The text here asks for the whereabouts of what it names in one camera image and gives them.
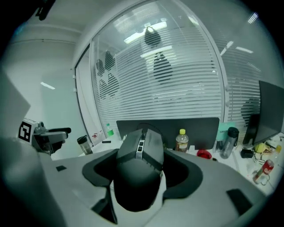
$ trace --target white table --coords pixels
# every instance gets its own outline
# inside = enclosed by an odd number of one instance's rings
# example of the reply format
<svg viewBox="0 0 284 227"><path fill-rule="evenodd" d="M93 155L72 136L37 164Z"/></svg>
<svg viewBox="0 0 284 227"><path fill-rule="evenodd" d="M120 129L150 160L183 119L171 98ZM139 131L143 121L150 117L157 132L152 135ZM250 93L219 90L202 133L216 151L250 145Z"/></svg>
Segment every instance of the white table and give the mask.
<svg viewBox="0 0 284 227"><path fill-rule="evenodd" d="M111 143L98 143L96 146L92 148L94 153L102 152L110 149L118 149L122 144L122 140L118 134L114 134L113 136L105 139L105 141L111 141ZM243 177L252 182L256 187L258 187L265 195L270 195L275 191L282 175L284 174L284 139L279 143L281 145L282 150L280 152L279 160L272 172L269 174L270 180L266 185L255 184L252 180L253 172L258 171L261 168L261 164L254 163L254 158L242 158L241 151L243 149L242 145L238 145L233 151L228 159L222 159L219 153L214 153L212 150L208 150L213 158L216 158L218 162L223 163L236 171L238 171ZM194 150L194 146L190 146L187 151L188 154L196 155L197 150Z"/></svg>

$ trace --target black tumbler lid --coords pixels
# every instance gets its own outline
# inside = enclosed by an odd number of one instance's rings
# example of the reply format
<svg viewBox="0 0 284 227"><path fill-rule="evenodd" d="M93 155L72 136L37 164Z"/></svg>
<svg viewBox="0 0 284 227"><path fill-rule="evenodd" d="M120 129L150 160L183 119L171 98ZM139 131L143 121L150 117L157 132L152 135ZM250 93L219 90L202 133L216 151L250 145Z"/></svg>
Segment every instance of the black tumbler lid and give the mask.
<svg viewBox="0 0 284 227"><path fill-rule="evenodd" d="M235 127L229 127L228 136L230 136L232 138L238 137L239 136L239 130Z"/></svg>
<svg viewBox="0 0 284 227"><path fill-rule="evenodd" d="M83 143L85 143L85 142L87 142L87 141L88 141L87 135L82 136L82 137L79 137L79 138L77 139L77 142L78 142L79 144L83 144Z"/></svg>

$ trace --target yellow object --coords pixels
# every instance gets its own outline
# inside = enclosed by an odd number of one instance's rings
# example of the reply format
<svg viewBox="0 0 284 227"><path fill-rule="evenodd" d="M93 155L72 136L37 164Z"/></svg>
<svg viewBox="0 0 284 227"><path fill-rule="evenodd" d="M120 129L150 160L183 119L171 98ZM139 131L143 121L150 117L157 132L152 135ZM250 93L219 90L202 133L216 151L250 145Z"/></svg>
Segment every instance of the yellow object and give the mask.
<svg viewBox="0 0 284 227"><path fill-rule="evenodd" d="M280 145L277 145L275 151L277 151L278 153L280 153L281 149L282 149L282 147L281 147Z"/></svg>
<svg viewBox="0 0 284 227"><path fill-rule="evenodd" d="M180 133L181 135L184 135L184 134L185 134L185 129L180 129L180 130L179 130L179 133Z"/></svg>
<svg viewBox="0 0 284 227"><path fill-rule="evenodd" d="M254 150L256 151L256 153L262 153L263 151L268 150L268 148L264 143L260 143L254 146Z"/></svg>

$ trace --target computer monitor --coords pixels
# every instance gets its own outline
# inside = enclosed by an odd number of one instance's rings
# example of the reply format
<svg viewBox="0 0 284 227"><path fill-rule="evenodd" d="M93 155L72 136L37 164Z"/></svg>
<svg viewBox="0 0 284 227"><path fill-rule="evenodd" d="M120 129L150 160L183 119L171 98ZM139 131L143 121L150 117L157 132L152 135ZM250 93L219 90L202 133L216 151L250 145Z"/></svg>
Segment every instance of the computer monitor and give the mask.
<svg viewBox="0 0 284 227"><path fill-rule="evenodd" d="M259 144L277 135L282 129L284 89L264 81L259 81L259 85L260 115L251 116L243 144L247 144L251 138L253 145Z"/></svg>

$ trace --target green bottle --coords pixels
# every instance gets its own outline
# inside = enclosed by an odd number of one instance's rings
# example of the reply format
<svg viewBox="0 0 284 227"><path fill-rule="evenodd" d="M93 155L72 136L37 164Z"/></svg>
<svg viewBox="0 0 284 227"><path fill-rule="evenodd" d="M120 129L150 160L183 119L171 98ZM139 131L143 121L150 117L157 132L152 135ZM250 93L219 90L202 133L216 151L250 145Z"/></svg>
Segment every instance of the green bottle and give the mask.
<svg viewBox="0 0 284 227"><path fill-rule="evenodd" d="M108 137L112 136L114 134L114 131L110 129L110 124L106 124L106 128Z"/></svg>

